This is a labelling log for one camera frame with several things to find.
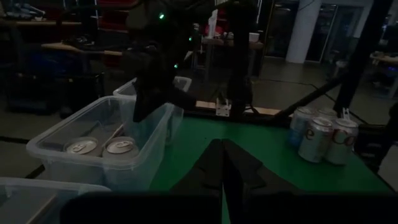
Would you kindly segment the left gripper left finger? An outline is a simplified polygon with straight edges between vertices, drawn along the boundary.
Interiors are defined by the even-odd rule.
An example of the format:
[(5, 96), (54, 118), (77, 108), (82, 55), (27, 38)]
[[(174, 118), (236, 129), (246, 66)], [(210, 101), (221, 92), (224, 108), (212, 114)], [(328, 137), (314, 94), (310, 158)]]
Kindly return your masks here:
[(212, 140), (170, 190), (92, 192), (69, 200), (61, 223), (221, 223), (223, 145)]

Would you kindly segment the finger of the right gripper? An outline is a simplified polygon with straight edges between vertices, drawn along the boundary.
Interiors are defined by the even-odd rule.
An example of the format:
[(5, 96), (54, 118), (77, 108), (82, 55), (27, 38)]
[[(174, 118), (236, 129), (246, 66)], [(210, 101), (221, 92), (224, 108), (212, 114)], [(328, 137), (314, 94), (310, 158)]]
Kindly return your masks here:
[(146, 119), (157, 108), (168, 102), (170, 85), (133, 84), (136, 90), (136, 104), (134, 107), (134, 122)]
[(172, 86), (167, 90), (167, 101), (179, 108), (192, 110), (196, 107), (197, 100), (187, 92)]

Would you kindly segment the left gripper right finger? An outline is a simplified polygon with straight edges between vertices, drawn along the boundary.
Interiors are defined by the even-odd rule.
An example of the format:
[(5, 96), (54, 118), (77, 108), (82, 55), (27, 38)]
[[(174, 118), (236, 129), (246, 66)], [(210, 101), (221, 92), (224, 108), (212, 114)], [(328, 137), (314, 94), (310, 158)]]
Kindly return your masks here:
[(223, 147), (231, 223), (397, 224), (397, 194), (305, 191), (231, 140)]

